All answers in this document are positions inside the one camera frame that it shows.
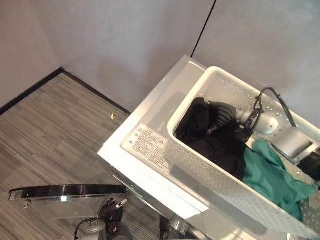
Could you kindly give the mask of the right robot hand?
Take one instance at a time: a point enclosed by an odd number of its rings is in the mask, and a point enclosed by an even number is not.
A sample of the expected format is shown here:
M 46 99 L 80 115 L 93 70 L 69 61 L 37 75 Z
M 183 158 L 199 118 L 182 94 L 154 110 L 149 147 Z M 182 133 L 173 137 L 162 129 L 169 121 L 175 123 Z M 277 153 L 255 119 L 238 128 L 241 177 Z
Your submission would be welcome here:
M 209 100 L 208 107 L 210 110 L 213 110 L 216 113 L 216 118 L 213 124 L 207 130 L 209 135 L 232 122 L 239 122 L 245 114 L 243 109 L 236 108 L 224 102 Z

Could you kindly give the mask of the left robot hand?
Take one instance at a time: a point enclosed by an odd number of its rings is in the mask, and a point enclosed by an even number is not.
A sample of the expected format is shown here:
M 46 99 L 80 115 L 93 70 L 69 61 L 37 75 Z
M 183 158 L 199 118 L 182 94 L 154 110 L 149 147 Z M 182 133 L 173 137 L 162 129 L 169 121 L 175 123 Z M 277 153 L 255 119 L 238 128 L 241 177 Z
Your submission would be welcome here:
M 99 218 L 106 224 L 106 231 L 110 235 L 114 235 L 119 230 L 119 225 L 123 218 L 123 207 L 128 202 L 126 198 L 115 201 L 111 197 L 101 208 Z

